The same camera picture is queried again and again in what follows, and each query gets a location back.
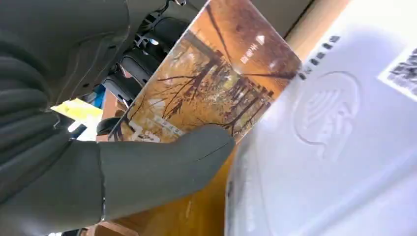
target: gray fabric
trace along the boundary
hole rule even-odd
[[[206,125],[171,144],[100,143],[105,219],[143,211],[205,186],[234,147],[233,138]]]

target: embossed logo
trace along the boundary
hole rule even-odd
[[[354,126],[359,88],[353,75],[326,73],[306,81],[294,113],[294,128],[305,143],[317,147],[321,159],[336,160]]]

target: white packaging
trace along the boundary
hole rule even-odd
[[[243,139],[225,235],[417,235],[416,10],[347,6]]]

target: qr code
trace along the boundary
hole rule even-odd
[[[417,101],[417,48],[407,48],[379,79]]]

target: wooden surface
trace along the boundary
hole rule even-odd
[[[234,153],[201,191],[115,222],[140,236],[223,235],[225,186]]]
[[[285,39],[303,61],[350,0],[315,0]]]

